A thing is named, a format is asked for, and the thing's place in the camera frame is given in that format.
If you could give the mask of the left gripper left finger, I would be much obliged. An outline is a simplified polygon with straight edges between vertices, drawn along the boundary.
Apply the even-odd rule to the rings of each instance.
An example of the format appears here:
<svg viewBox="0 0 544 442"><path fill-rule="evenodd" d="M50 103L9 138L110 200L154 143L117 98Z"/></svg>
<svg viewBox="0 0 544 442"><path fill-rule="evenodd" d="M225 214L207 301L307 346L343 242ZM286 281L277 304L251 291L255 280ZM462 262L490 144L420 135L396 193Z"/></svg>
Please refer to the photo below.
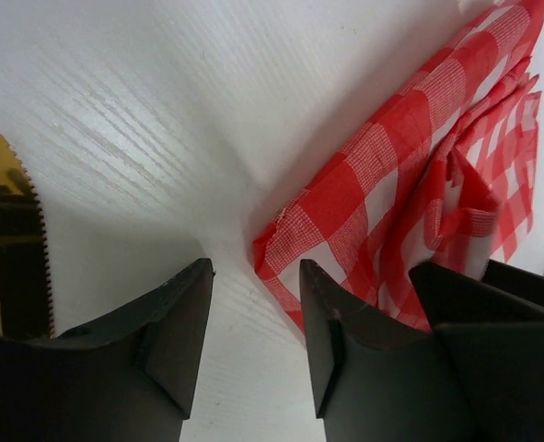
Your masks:
<svg viewBox="0 0 544 442"><path fill-rule="evenodd" d="M0 336L0 441L176 441L190 417L214 282L201 258L55 339Z"/></svg>

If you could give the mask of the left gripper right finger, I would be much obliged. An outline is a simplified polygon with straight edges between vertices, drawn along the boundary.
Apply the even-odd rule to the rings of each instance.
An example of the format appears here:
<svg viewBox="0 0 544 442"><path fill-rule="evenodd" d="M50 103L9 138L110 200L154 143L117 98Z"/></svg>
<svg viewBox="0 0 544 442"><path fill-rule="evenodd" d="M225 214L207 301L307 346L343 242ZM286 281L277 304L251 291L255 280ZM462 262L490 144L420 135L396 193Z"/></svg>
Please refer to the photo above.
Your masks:
<svg viewBox="0 0 544 442"><path fill-rule="evenodd" d="M544 441L544 277L410 272L418 331L300 264L309 372L329 441Z"/></svg>

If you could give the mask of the red white checkered cloth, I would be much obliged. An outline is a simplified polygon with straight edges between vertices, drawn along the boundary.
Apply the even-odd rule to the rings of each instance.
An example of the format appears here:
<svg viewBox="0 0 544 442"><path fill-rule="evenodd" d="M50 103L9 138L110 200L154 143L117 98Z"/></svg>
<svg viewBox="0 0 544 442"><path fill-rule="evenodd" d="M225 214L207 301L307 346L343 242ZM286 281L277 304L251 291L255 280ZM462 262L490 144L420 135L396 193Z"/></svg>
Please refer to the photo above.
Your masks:
<svg viewBox="0 0 544 442"><path fill-rule="evenodd" d="M252 244L256 275L297 325L299 268L412 328L409 272L472 278L533 224L541 92L529 73L544 1L505 1L460 30L341 147Z"/></svg>

